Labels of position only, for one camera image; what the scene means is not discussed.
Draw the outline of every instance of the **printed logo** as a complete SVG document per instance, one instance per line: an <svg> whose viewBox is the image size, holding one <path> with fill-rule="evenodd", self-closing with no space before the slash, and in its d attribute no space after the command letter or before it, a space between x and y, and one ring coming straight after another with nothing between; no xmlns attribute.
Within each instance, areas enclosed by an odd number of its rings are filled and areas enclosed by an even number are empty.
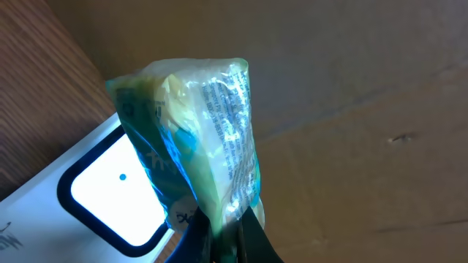
<svg viewBox="0 0 468 263"><path fill-rule="evenodd" d="M193 216L189 216L187 215L186 213L180 213L180 212L177 212L176 213L177 215L177 221L179 223L183 223L183 222L187 222L188 224L190 224L190 221L192 220Z"/></svg>
<svg viewBox="0 0 468 263"><path fill-rule="evenodd" d="M0 251L3 251L7 248L14 248L19 250L20 247L23 247L23 244L11 233L7 233L6 230L12 222L8 222L7 225L0 229Z"/></svg>

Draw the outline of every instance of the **black border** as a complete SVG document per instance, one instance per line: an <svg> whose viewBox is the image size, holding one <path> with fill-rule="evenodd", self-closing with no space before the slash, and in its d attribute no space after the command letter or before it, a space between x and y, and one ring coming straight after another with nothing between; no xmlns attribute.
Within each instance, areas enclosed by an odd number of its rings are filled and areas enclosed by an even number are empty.
<svg viewBox="0 0 468 263"><path fill-rule="evenodd" d="M81 223L91 229L94 233L102 237L105 241L111 244L115 249L120 251L125 256L139 257L146 255L152 251L159 241L162 239L168 230L166 223L162 223L156 230L150 240L143 245L133 246L117 235L109 226L102 223L96 216L85 209L82 205L76 202L72 197L73 180L99 156L101 156L111 145L125 134L122 126L113 130L106 138L94 146L81 159L75 162L61 176L57 185L57 197L60 205L72 216L76 217Z"/></svg>

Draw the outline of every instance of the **wooden surface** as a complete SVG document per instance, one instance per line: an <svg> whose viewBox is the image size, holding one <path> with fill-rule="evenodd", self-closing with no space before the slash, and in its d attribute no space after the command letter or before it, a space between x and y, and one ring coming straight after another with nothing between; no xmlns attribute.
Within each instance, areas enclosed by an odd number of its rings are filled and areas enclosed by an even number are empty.
<svg viewBox="0 0 468 263"><path fill-rule="evenodd" d="M100 73L43 0L2 0L0 15L2 201L115 110Z"/></svg>

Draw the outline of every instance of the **clear plastic packaging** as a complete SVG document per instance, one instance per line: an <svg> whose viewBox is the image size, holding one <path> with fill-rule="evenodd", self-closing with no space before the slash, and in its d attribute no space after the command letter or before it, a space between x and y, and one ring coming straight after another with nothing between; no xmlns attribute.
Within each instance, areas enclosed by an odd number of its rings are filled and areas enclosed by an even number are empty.
<svg viewBox="0 0 468 263"><path fill-rule="evenodd" d="M245 60L155 61L106 85L172 228L197 205L215 238L248 206L264 225Z"/></svg>

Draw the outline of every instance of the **cardboard surface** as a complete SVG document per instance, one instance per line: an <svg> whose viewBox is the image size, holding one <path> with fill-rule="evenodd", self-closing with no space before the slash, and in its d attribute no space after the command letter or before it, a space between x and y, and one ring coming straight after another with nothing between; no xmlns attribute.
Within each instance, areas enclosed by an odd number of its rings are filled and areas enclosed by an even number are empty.
<svg viewBox="0 0 468 263"><path fill-rule="evenodd" d="M467 261L468 1L49 3L104 78L250 63L265 230L286 262Z"/></svg>

